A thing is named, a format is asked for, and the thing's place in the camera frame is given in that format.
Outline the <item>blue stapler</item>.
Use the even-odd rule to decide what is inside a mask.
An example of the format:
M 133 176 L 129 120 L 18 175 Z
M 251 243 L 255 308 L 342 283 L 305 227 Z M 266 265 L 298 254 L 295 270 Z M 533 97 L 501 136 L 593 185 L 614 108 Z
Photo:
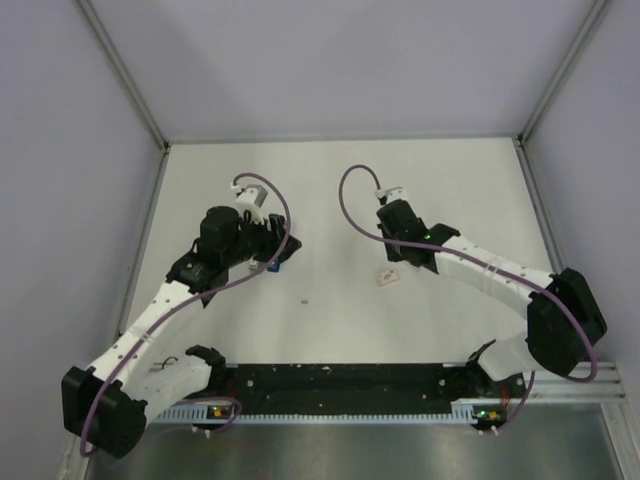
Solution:
M 281 262 L 279 260 L 275 260 L 266 268 L 266 271 L 269 273 L 278 273 L 280 270 Z

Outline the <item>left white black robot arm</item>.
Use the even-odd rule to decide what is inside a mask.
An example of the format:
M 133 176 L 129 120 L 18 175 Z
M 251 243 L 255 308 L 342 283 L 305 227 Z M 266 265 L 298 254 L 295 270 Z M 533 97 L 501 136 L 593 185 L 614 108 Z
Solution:
M 210 208 L 191 248 L 169 269 L 146 309 L 88 367 L 72 367 L 62 388 L 65 429 L 80 439 L 79 453 L 101 450 L 121 459 L 148 425 L 179 401 L 226 387 L 226 360 L 213 347 L 188 346 L 178 361 L 152 366 L 218 293 L 234 287 L 232 268 L 256 260 L 264 267 L 288 260 L 301 247 L 290 233 L 291 215 L 255 220 L 229 206 Z

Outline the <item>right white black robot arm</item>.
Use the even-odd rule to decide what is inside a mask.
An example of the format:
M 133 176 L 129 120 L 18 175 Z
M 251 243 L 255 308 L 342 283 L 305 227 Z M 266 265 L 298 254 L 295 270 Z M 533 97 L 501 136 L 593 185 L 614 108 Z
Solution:
M 376 215 L 390 261 L 461 281 L 524 320 L 518 333 L 491 340 L 470 356 L 466 380 L 474 393 L 490 395 L 525 371 L 567 377 L 591 359 L 607 324 L 580 272 L 545 272 L 494 255 L 448 225 L 426 226 L 404 198 L 385 196 Z

